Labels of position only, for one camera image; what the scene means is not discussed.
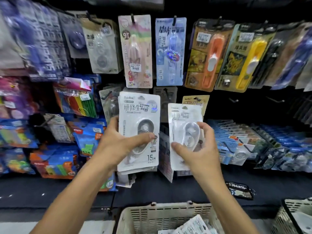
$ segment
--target hand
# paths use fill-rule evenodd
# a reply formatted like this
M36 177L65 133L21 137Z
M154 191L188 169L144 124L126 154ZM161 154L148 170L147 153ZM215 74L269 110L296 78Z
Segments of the hand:
M214 131L204 122L197 122L197 124L205 133L205 144L200 151L192 152L177 142L172 142L171 146L185 160L197 181L202 179L211 182L224 181Z
M114 169L135 147L148 144L155 139L154 133L141 133L132 137L125 137L118 133L119 117L111 118L111 121L99 142L92 160Z

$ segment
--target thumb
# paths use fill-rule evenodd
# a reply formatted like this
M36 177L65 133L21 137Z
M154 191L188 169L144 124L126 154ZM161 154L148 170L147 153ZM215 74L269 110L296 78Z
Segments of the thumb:
M135 147L148 144L153 139L156 139L157 136L154 133L141 133L132 137L128 137L124 139L123 145L127 147L127 149L132 150Z
M181 145L180 143L177 142L172 142L171 143L172 148L174 151L180 155L185 161L188 160L190 157L191 151L189 151L186 146Z

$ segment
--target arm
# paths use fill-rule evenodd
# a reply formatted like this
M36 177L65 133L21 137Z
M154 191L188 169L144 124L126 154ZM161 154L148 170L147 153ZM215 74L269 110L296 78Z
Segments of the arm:
M216 211L225 233L259 234L251 219L225 185L213 129L203 122L198 122L198 125L205 132L204 148L198 152L191 152L176 142L171 144L172 148L189 165L195 179Z
M118 118L112 118L98 149L78 175L57 196L30 234L79 233L100 187L132 149L147 144L155 135L142 133L124 137L118 132Z

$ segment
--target finger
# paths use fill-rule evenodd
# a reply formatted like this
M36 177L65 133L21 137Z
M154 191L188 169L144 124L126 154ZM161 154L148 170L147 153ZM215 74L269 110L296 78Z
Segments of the finger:
M174 151L180 155L185 161L188 161L188 158L191 156L191 151L187 149L186 146L181 145L177 142L172 142L171 147L174 149Z
M115 130L118 132L118 127L119 127L118 125L119 125L119 116L114 116L111 118L111 121L107 126L107 129Z
M215 141L214 130L205 122L197 122L200 129L204 130L206 142Z
M132 137L124 138L122 140L122 144L129 150L134 149L135 147L148 144L153 139L156 139L157 137L154 135L154 133L148 132L148 133L141 133L139 135L135 135Z

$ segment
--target plastic basket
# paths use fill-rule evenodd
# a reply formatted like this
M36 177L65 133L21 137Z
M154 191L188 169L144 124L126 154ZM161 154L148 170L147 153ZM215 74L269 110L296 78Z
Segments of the plastic basket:
M280 207L272 225L273 234L303 234L292 213L301 211L312 212L312 198L308 199L285 199Z
M176 229L200 214L208 223L211 204L152 203L125 208L120 215L116 234L157 234L160 230Z

